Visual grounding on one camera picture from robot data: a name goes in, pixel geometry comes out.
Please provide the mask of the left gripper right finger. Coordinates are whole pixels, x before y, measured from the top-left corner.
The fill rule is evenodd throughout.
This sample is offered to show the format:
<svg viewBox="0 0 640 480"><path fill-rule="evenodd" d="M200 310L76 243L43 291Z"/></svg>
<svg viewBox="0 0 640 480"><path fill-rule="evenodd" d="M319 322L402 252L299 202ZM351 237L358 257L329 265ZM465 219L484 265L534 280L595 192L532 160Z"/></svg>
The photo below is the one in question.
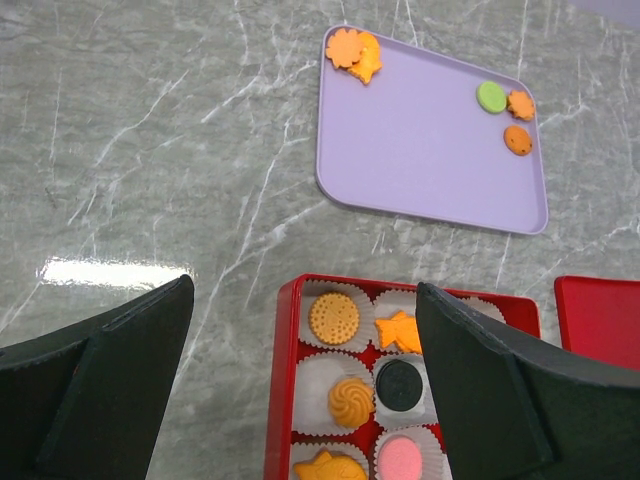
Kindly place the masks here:
<svg viewBox="0 0 640 480"><path fill-rule="evenodd" d="M638 478L638 372L558 348L433 284L416 294L453 478Z"/></svg>

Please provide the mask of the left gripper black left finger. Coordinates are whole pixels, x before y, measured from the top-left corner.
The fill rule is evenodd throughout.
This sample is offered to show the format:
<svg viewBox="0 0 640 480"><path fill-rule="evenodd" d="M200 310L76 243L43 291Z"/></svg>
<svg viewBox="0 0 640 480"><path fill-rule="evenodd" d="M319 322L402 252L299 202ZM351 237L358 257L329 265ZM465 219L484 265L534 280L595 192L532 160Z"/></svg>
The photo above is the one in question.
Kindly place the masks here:
<svg viewBox="0 0 640 480"><path fill-rule="evenodd" d="M145 478L193 306L182 275L2 348L2 478Z"/></svg>

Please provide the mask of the black sandwich cookie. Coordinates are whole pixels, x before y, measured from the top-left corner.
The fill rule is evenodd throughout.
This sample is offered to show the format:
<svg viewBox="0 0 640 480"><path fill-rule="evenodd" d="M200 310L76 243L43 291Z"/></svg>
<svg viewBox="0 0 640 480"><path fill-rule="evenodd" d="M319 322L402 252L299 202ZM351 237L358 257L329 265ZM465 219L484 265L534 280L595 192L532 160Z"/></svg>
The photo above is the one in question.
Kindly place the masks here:
<svg viewBox="0 0 640 480"><path fill-rule="evenodd" d="M422 398L423 381L418 369L403 360L390 360L376 375L376 393L382 404L393 412L406 412Z"/></svg>

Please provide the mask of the red box lid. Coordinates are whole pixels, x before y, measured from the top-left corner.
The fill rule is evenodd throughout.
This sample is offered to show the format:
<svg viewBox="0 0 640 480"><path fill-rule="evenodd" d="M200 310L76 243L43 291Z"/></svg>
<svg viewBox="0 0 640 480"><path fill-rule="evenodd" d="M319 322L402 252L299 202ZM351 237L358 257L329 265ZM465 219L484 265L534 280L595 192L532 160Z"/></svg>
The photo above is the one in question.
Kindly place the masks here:
<svg viewBox="0 0 640 480"><path fill-rule="evenodd" d="M639 283L561 276L554 282L564 349L604 363L639 369Z"/></svg>

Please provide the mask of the pink macaron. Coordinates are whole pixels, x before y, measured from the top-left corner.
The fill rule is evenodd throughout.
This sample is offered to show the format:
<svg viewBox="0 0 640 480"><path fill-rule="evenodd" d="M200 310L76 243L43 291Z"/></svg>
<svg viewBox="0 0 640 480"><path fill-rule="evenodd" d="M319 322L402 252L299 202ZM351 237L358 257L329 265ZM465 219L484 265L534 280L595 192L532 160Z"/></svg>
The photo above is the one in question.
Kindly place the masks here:
<svg viewBox="0 0 640 480"><path fill-rule="evenodd" d="M419 480L423 473L420 448L409 437L390 437L379 450L377 472L381 480Z"/></svg>

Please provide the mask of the orange fish cookie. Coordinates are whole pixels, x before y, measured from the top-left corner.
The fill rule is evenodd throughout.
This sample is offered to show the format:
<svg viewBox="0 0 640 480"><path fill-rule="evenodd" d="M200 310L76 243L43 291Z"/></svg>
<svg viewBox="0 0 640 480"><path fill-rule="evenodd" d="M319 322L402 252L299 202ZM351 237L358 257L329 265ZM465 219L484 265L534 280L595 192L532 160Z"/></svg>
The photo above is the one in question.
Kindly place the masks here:
<svg viewBox="0 0 640 480"><path fill-rule="evenodd" d="M298 462L294 473L301 480L367 480L364 468L352 457L321 451L313 460Z"/></svg>
<svg viewBox="0 0 640 480"><path fill-rule="evenodd" d="M400 310L389 318L377 318L375 325L382 349L394 345L403 353L422 354L417 322L413 315Z"/></svg>

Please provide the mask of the orange swirl cookie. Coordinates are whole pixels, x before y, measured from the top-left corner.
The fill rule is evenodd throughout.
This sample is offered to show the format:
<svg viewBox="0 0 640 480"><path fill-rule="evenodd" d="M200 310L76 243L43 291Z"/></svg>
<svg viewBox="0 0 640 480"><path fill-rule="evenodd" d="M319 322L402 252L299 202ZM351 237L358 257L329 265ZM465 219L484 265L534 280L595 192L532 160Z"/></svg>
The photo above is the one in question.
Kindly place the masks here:
<svg viewBox="0 0 640 480"><path fill-rule="evenodd" d="M357 377L342 379L328 393L328 411L338 426L357 429L375 411L373 389Z"/></svg>

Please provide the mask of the orange dotted round cookie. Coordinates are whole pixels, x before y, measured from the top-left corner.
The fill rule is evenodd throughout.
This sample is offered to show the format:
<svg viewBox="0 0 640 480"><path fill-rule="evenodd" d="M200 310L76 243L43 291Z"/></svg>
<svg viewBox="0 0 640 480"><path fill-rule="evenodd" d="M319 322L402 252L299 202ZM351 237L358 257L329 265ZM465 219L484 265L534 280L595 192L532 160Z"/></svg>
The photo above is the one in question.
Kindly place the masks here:
<svg viewBox="0 0 640 480"><path fill-rule="evenodd" d="M356 303L341 292L327 292L318 296L308 315L313 335L322 343L342 345L357 333L360 314Z"/></svg>

